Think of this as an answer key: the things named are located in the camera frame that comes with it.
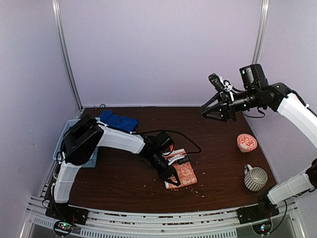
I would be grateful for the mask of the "orange bunny pattern towel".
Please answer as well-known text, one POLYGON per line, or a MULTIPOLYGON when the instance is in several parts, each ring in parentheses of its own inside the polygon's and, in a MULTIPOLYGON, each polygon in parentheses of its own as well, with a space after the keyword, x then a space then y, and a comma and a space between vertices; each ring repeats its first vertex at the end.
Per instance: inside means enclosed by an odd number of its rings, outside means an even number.
MULTIPOLYGON (((187 152, 185 151, 185 149, 175 150, 174 146, 170 145, 169 149, 167 149, 167 151, 163 153, 163 156, 167 160, 169 157, 172 157, 174 155, 180 155, 180 154, 188 155, 187 152)), ((187 162, 185 164, 182 164, 182 165, 178 165, 178 164, 172 164, 172 165, 175 166, 175 168, 178 171, 181 185, 174 186, 174 185, 167 184, 166 182, 164 182, 166 189, 178 189, 180 187, 187 187, 190 185, 194 185, 198 182, 197 177, 196 177, 194 170, 192 168, 191 161, 187 162)))

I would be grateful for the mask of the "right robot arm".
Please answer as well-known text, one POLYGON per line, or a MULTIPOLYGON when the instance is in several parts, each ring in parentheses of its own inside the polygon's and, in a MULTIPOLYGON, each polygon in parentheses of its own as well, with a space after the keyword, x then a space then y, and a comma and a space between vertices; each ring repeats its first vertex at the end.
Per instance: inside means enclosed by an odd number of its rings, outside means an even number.
MULTIPOLYGON (((202 105, 201 115, 207 119, 236 121, 236 113, 252 108, 270 108, 292 122, 312 143, 317 144, 317 115, 309 105, 285 84, 269 84, 260 64, 245 66, 239 70, 244 90, 238 90, 232 84, 215 73, 208 76, 217 93, 202 105)), ((317 162, 299 174, 272 187, 254 207, 254 215, 264 219, 273 211, 273 205, 289 198, 311 192, 317 188, 317 162)))

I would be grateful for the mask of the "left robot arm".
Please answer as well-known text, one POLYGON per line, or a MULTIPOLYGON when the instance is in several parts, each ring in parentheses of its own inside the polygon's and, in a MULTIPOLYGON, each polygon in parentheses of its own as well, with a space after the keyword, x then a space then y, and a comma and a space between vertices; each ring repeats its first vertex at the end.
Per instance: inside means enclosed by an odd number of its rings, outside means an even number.
POLYGON ((60 164, 60 170, 53 186, 52 212, 60 220, 67 220, 71 216, 68 201, 72 185, 80 168, 90 160, 98 147, 139 154, 156 169, 161 180, 180 186, 176 168, 163 156, 172 144, 173 140, 165 131, 153 136, 150 132, 117 129, 92 117, 80 119, 62 136, 56 152, 55 158, 60 164))

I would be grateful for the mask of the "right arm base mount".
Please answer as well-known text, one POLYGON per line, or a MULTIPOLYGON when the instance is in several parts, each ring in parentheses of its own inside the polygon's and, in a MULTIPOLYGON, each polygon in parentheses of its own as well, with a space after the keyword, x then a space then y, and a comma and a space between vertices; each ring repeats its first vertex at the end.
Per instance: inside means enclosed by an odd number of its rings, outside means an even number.
POLYGON ((265 209, 260 205, 253 205, 240 207, 236 212, 240 224, 250 223, 254 233, 260 236, 269 235, 273 230, 272 218, 279 215, 279 210, 276 206, 265 209))

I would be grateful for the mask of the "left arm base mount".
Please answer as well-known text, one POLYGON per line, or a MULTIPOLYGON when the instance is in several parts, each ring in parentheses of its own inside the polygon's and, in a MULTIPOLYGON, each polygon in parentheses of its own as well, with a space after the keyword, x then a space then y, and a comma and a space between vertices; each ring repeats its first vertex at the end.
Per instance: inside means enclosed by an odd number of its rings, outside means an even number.
POLYGON ((45 212, 47 217, 55 219, 53 231, 59 237, 65 237, 80 230, 79 225, 85 225, 89 211, 87 209, 67 206, 65 211, 54 206, 45 212))

